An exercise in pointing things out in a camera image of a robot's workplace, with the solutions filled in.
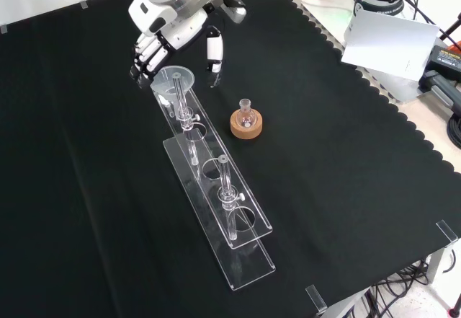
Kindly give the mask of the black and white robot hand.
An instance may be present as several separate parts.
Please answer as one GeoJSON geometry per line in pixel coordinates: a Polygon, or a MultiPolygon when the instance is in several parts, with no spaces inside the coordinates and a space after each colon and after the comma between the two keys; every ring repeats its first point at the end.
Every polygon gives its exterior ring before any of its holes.
{"type": "Polygon", "coordinates": [[[199,9],[189,18],[181,18],[169,5],[150,0],[134,0],[128,12],[141,31],[133,48],[130,76],[141,89],[148,88],[172,55],[187,48],[202,33],[207,35],[207,71],[209,85],[216,87],[222,77],[223,38],[218,28],[208,25],[213,5],[199,9]]]}

